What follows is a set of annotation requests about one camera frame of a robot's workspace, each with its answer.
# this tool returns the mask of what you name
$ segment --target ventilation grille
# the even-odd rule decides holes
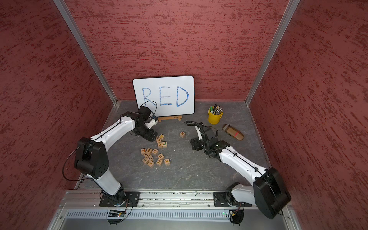
[[[109,210],[93,209],[69,209],[66,219],[107,219]],[[129,219],[170,219],[170,220],[218,220],[228,221],[228,210],[166,210],[133,209]],[[121,219],[121,217],[109,217],[109,219]]]
[[[66,219],[106,219],[108,210],[69,209]]]

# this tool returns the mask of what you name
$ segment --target black mounting plate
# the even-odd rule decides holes
[[[214,192],[213,193],[213,203],[215,207],[230,207],[230,205],[226,202],[226,192]],[[241,202],[239,205],[243,204],[244,207],[252,207],[251,204],[246,202]]]
[[[199,151],[203,149],[203,146],[199,138],[190,139],[190,144],[192,145],[192,150]]]
[[[139,201],[139,195],[141,193],[140,192],[125,192],[126,197],[130,200],[128,203],[128,207],[131,207],[133,205],[133,207],[137,207],[138,205],[138,201]],[[102,195],[101,201],[100,201],[100,207],[115,207],[118,208],[116,206],[114,206],[113,204],[111,204],[109,202],[109,199],[106,198],[106,195]]]
[[[226,192],[214,192],[213,202],[215,207],[229,207],[229,204],[226,202]]]

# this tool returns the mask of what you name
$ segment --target brown pencil case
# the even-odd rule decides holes
[[[222,130],[225,131],[230,136],[235,137],[239,141],[243,140],[244,138],[244,135],[239,130],[237,130],[236,128],[232,127],[229,124],[225,124],[224,127],[222,127]]]

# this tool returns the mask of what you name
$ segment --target black cable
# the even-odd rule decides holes
[[[206,141],[206,134],[205,134],[205,131],[203,129],[203,126],[200,125],[199,123],[195,122],[195,121],[185,121],[184,122],[185,125],[187,126],[197,126],[199,129],[201,129],[203,135],[202,135],[202,139],[204,141],[204,148],[203,148],[203,151],[204,153],[209,157],[209,158],[215,158],[216,157],[216,153],[215,152],[209,152],[207,151],[207,141]]]
[[[232,154],[234,154],[234,157],[236,156],[236,157],[238,157],[237,156],[237,154],[235,154],[235,153],[233,153],[231,150],[229,150],[229,149],[227,149],[229,152],[231,152]],[[261,177],[263,177],[264,179],[265,179],[265,182],[266,182],[266,184],[268,185],[268,187],[270,187],[270,189],[271,189],[271,192],[272,192],[272,194],[273,194],[273,197],[275,197],[275,200],[276,200],[276,202],[277,202],[277,204],[280,206],[280,203],[279,203],[279,201],[277,200],[277,197],[276,197],[276,194],[274,193],[274,191],[273,191],[273,189],[272,189],[272,187],[271,187],[271,185],[268,183],[268,181],[267,181],[267,178],[265,178],[265,175],[264,174],[262,174],[260,171],[258,171],[258,169],[256,168],[256,167],[254,167],[253,165],[251,165],[251,164],[249,164],[247,161],[245,161],[244,159],[242,159],[242,158],[240,158],[240,157],[238,157],[240,160],[242,160],[242,161],[244,161],[245,163],[247,163],[248,165],[250,165],[255,171],[257,171],[259,174],[261,174]]]
[[[80,145],[80,146],[78,146],[73,152],[71,152],[71,154],[68,156],[68,158],[65,160],[65,162],[64,162],[64,165],[63,165],[63,169],[62,169],[62,173],[63,173],[63,177],[65,178],[65,180],[68,180],[68,181],[81,181],[81,180],[88,180],[88,179],[90,179],[90,178],[84,178],[84,179],[80,179],[80,180],[71,180],[71,179],[68,179],[68,178],[66,178],[66,176],[65,176],[65,174],[64,174],[64,168],[65,168],[65,165],[67,164],[67,161],[68,161],[68,159],[69,159],[69,157],[77,150],[77,149],[79,149],[81,146],[84,146],[84,145]]]
[[[120,114],[119,123],[117,123],[114,127],[112,127],[111,129],[107,130],[107,131],[106,131],[106,132],[104,132],[103,134],[99,135],[99,137],[98,137],[98,138],[101,138],[101,137],[102,137],[103,135],[105,135],[107,132],[109,132],[110,130],[112,130],[112,129],[113,129],[113,128],[115,128],[116,126],[120,125],[120,124],[121,124],[121,116],[122,116],[122,114]]]
[[[131,204],[132,204],[132,208],[130,209],[129,214],[124,219],[122,219],[121,221],[114,223],[115,225],[119,224],[120,222],[123,222],[123,220],[125,220],[132,213],[132,211],[133,211],[133,202],[129,198],[128,198],[128,201],[130,201]]]
[[[210,126],[210,125],[203,126],[203,128],[205,128],[205,127],[211,127],[211,128],[214,128],[214,129],[216,130],[216,135],[215,135],[215,137],[217,137],[217,136],[219,135],[219,130],[218,130],[218,129],[216,129],[215,127]]]
[[[124,215],[127,213],[127,208],[128,208],[128,201],[126,201],[126,200],[124,200],[125,201],[125,210],[124,210]],[[119,211],[119,210],[115,210],[115,209],[111,209],[110,211],[109,211],[109,214],[110,214],[110,212],[115,212],[115,213],[117,213],[118,215],[119,215],[119,213],[121,213],[121,211]]]
[[[156,114],[156,110],[157,110],[157,102],[155,102],[155,101],[153,101],[153,100],[148,100],[148,101],[144,102],[143,104],[141,104],[141,106],[142,106],[142,105],[144,105],[144,104],[145,104],[145,103],[147,103],[147,102],[154,102],[154,103],[156,104],[155,112],[153,113],[153,115],[152,115],[152,116],[149,116],[149,117],[148,117],[148,118],[151,118],[151,120],[149,120],[149,122],[150,122],[150,121],[152,121],[153,116]]]
[[[133,135],[133,136],[138,136],[139,135],[139,134],[136,134],[134,132],[133,132],[134,134],[132,134],[131,132],[132,132],[132,130],[129,131],[130,135]]]

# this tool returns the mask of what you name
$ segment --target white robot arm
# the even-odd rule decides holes
[[[157,132],[151,128],[157,124],[157,118],[151,113],[144,106],[136,113],[125,112],[106,130],[91,138],[81,138],[78,142],[80,148],[76,151],[74,167],[93,179],[114,206],[125,204],[126,195],[123,186],[109,170],[107,151],[129,131],[153,142]],[[190,141],[193,150],[203,150],[210,158],[228,164],[252,184],[252,190],[239,183],[230,186],[226,195],[230,206],[239,205],[240,202],[256,205],[265,216],[272,219],[291,200],[276,169],[266,169],[251,162],[225,141],[219,141],[217,133],[215,135],[210,127],[204,127],[202,123],[186,121],[184,124],[196,126],[198,138]]]
[[[253,189],[239,183],[230,186],[226,190],[226,201],[230,206],[236,206],[240,202],[256,205],[265,216],[273,219],[291,200],[276,169],[266,169],[245,158],[227,142],[219,141],[218,131],[215,134],[209,126],[194,121],[186,121],[184,124],[195,126],[197,130],[198,138],[190,140],[193,150],[203,150],[210,158],[229,165],[253,186]]]
[[[82,138],[78,142],[74,167],[93,179],[112,204],[121,206],[125,202],[122,185],[114,178],[109,169],[107,151],[127,132],[133,131],[150,142],[156,139],[157,132],[152,128],[157,118],[151,110],[141,106],[138,112],[122,114],[114,124],[91,138]]]

